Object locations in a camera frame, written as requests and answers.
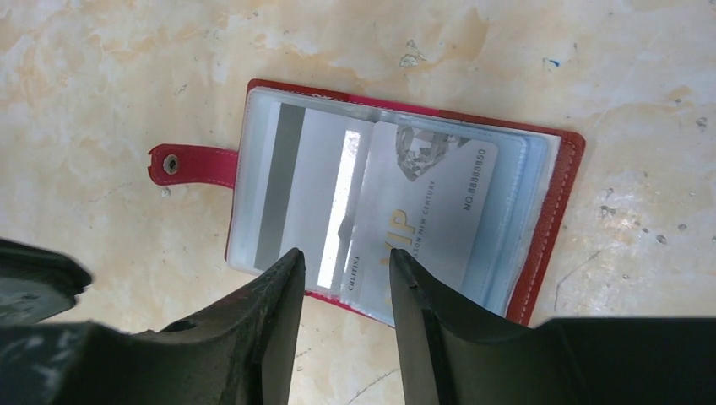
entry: card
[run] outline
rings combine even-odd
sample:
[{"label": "card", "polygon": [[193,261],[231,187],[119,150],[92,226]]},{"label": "card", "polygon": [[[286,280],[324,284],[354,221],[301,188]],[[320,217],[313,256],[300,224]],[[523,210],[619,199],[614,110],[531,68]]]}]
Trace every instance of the card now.
[{"label": "card", "polygon": [[341,299],[392,319],[388,258],[405,249],[460,290],[492,171],[494,143],[378,122],[355,214]]}]

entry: beige floor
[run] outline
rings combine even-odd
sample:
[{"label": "beige floor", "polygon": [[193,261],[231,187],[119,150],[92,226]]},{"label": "beige floor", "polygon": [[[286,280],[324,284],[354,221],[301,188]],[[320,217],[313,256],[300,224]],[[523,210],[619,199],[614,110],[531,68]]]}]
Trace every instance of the beige floor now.
[{"label": "beige floor", "polygon": [[[582,133],[532,323],[716,314],[713,0],[0,8],[0,236],[95,274],[59,321],[156,329],[249,279],[222,258],[231,192],[162,194],[145,166],[157,143],[236,148],[254,77]],[[427,60],[400,67],[409,40]],[[398,367],[392,329],[306,299],[292,403],[401,403]]]}]

